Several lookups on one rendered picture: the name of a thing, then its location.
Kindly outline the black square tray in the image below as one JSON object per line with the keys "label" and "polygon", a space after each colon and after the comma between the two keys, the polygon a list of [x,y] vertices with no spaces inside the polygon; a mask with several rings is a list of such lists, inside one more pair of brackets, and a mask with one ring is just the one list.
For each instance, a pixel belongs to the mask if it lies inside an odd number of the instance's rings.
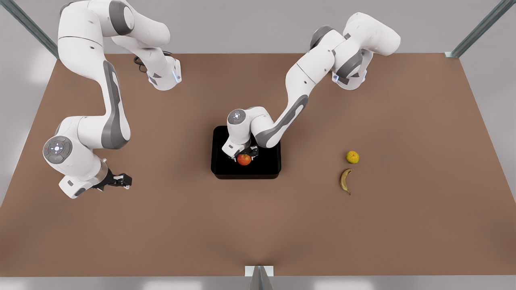
{"label": "black square tray", "polygon": [[211,171],[219,179],[275,179],[281,170],[281,144],[272,148],[258,147],[258,155],[242,166],[222,150],[229,133],[226,126],[217,126],[212,135]]}

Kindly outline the ripe spotted banana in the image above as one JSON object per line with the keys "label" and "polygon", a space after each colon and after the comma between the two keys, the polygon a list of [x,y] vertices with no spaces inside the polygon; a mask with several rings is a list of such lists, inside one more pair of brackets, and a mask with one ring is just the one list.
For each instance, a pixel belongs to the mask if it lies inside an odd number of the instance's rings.
{"label": "ripe spotted banana", "polygon": [[350,192],[350,189],[348,188],[348,185],[347,185],[347,176],[353,171],[353,169],[351,168],[348,168],[348,169],[345,169],[342,173],[341,173],[341,177],[340,177],[340,180],[339,180],[339,184],[341,186],[341,189],[343,189],[344,191],[346,191],[350,196],[352,196],[352,193]]}

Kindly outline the silver frame post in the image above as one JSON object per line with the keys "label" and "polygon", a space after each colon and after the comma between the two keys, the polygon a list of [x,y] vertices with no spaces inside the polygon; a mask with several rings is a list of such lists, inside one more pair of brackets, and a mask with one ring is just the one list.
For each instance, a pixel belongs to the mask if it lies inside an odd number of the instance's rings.
{"label": "silver frame post", "polygon": [[516,0],[501,0],[452,51],[444,53],[445,57],[461,57],[514,5]]}
{"label": "silver frame post", "polygon": [[273,276],[272,265],[245,266],[245,276],[251,277],[250,290],[273,290],[269,279]]}
{"label": "silver frame post", "polygon": [[57,44],[35,24],[32,18],[14,0],[0,0],[0,5],[25,27],[56,59],[59,59]]}

